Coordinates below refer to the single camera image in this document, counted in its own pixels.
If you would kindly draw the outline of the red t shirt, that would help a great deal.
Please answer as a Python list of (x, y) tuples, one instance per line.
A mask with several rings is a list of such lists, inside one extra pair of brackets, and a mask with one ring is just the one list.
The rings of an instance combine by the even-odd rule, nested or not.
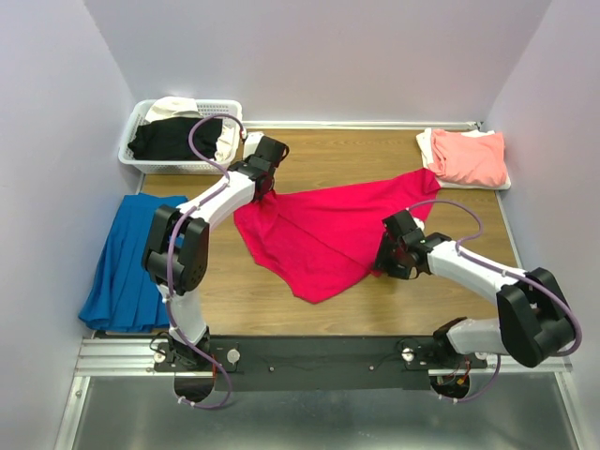
[(310, 304), (371, 274), (383, 220), (415, 205), (425, 220), (441, 186), (427, 169), (388, 180), (290, 194), (269, 192), (233, 215), (254, 262)]

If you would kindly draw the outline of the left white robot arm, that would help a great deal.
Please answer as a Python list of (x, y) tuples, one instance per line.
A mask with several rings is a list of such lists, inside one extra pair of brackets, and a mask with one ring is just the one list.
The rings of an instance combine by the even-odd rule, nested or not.
[(201, 368), (208, 356), (202, 342), (208, 326), (197, 294), (208, 266), (210, 232), (273, 189), (275, 171), (289, 152), (287, 144), (251, 132), (245, 157), (225, 169), (212, 187), (178, 206), (162, 205), (154, 214), (142, 268), (157, 285), (170, 334), (180, 342), (175, 358), (188, 370)]

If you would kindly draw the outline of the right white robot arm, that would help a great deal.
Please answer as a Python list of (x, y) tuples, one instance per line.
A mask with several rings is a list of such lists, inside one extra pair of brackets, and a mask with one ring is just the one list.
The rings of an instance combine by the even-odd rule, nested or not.
[(458, 318), (438, 329), (433, 360), (450, 368), (467, 354), (508, 355), (526, 368), (549, 357), (573, 353), (582, 340), (578, 320), (551, 272), (524, 271), (464, 248), (442, 233), (424, 233), (410, 210), (383, 220), (384, 232), (374, 268), (392, 278), (421, 274), (450, 279), (497, 308), (489, 320)]

